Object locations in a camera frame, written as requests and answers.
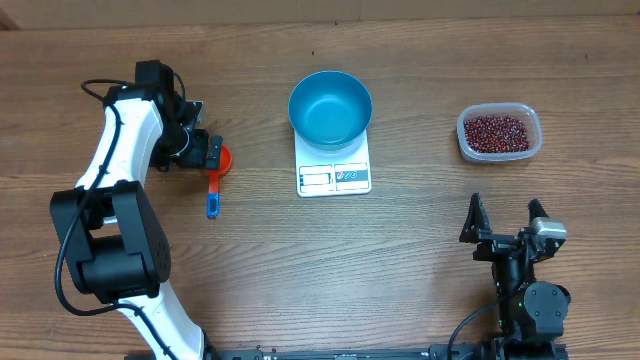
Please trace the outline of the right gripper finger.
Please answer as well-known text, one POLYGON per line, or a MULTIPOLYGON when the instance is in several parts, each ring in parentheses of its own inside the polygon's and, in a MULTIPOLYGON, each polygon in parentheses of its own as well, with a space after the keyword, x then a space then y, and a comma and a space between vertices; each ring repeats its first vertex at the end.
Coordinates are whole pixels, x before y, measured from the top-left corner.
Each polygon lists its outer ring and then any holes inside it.
POLYGON ((532 224, 537 218, 548 218, 549 215, 544 210, 538 199, 532 199, 528 203, 529 223, 532 224))
POLYGON ((471 196, 468 214, 461 230, 459 241, 463 243, 481 243, 492 235, 488 215, 483 207, 481 196, 471 196))

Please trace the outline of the red measuring scoop blue handle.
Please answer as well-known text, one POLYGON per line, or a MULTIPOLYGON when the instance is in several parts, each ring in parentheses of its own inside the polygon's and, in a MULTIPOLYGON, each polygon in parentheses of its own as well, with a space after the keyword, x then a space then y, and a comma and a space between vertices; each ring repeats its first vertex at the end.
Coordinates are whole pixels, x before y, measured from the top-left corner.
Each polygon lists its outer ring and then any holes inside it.
POLYGON ((219 180, 225 176, 232 167, 232 155, 226 145, 221 146, 220 165, 218 170, 208 170, 209 176, 206 215, 209 219, 215 219, 220 212, 219 180))

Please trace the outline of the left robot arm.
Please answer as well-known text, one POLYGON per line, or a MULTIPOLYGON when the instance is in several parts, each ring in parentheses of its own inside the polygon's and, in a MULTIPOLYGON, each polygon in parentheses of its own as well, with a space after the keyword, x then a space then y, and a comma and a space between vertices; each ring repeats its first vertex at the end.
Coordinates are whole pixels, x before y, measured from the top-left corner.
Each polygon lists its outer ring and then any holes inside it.
POLYGON ((75 187, 53 194, 60 241, 54 288, 62 307, 82 317, 118 311, 151 348, 152 359, 216 359, 206 332, 186 313, 169 276, 168 239, 144 191, 149 169, 203 170, 206 215, 219 214, 219 179, 232 165, 219 136, 200 127, 201 101, 159 60, 140 61, 132 82, 108 79, 96 98, 105 127, 75 187))

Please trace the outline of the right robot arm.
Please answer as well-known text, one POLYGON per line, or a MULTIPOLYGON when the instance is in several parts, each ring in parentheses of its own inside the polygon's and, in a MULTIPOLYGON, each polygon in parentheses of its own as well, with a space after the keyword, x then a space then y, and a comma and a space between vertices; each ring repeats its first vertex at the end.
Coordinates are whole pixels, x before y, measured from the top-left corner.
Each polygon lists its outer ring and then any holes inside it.
POLYGON ((551 259, 565 243, 564 223, 548 216, 537 199, 528 204, 529 224, 515 235, 493 232, 481 196, 471 196, 459 240, 476 246, 475 261, 489 262, 496 300, 467 316, 447 343, 449 359, 566 359, 564 334, 571 295, 560 285, 539 281, 534 265, 551 259), (498 311, 500 331, 483 337, 478 345, 456 348, 461 330, 477 317, 498 311))

